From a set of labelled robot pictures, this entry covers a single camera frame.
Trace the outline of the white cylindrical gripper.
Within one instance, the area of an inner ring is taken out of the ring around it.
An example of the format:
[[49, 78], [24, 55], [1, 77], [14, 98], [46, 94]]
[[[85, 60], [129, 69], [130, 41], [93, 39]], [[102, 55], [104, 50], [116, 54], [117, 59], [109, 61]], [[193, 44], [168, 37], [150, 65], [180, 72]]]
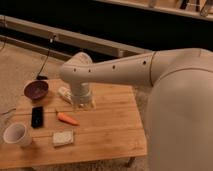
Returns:
[[71, 101], [75, 109], [89, 109], [93, 106], [89, 83], [71, 84]]

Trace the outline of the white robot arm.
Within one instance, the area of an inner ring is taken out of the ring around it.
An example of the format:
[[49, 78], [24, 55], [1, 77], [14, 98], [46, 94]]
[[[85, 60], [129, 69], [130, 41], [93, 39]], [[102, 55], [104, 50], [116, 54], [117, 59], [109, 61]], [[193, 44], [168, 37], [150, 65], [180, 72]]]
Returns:
[[100, 63], [79, 52], [62, 65], [60, 78], [75, 104], [91, 99], [91, 82], [149, 87], [150, 171], [213, 171], [213, 51], [153, 51]]

